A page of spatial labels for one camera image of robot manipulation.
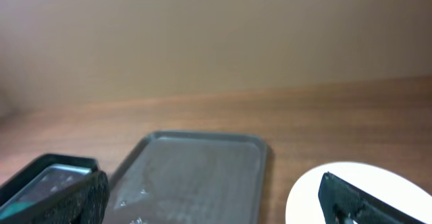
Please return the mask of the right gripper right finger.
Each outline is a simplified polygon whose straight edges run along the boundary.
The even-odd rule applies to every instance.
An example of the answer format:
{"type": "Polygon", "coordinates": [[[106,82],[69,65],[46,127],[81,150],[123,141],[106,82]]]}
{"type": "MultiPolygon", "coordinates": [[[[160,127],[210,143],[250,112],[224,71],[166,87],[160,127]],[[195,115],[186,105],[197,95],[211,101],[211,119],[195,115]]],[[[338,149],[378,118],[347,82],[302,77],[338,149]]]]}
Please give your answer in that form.
{"type": "Polygon", "coordinates": [[[318,198],[326,224],[423,223],[330,172],[321,178],[318,198]]]}

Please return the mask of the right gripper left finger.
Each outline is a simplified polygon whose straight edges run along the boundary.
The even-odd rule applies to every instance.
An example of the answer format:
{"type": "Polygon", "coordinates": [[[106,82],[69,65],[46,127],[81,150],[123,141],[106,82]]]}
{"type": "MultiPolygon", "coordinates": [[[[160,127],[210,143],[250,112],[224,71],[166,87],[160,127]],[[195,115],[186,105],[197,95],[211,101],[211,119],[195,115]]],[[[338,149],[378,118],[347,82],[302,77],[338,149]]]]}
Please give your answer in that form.
{"type": "Polygon", "coordinates": [[[1,219],[9,224],[101,224],[109,200],[109,181],[95,171],[78,183],[1,219]]]}

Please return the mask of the white plate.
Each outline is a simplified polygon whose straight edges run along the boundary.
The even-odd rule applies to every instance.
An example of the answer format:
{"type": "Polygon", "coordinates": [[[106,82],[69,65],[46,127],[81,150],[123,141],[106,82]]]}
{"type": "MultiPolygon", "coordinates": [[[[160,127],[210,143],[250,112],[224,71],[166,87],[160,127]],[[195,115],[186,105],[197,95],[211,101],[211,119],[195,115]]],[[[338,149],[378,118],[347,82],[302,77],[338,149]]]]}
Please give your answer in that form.
{"type": "Polygon", "coordinates": [[[296,181],[286,203],[286,223],[325,222],[318,193],[327,172],[423,223],[431,222],[431,195],[414,182],[366,163],[332,162],[310,169],[296,181]]]}

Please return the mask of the green yellow sponge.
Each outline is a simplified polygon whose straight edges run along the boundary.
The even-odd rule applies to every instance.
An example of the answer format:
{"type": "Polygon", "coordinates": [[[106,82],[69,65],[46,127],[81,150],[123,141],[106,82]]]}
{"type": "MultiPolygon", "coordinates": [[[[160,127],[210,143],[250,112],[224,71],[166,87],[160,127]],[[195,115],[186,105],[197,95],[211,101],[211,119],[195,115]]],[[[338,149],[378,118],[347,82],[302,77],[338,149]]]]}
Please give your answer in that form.
{"type": "Polygon", "coordinates": [[[28,208],[29,206],[32,206],[32,205],[34,205],[33,202],[14,202],[14,203],[11,203],[10,205],[8,205],[6,207],[1,208],[0,219],[6,219],[9,216],[12,216],[12,215],[28,208]]]}

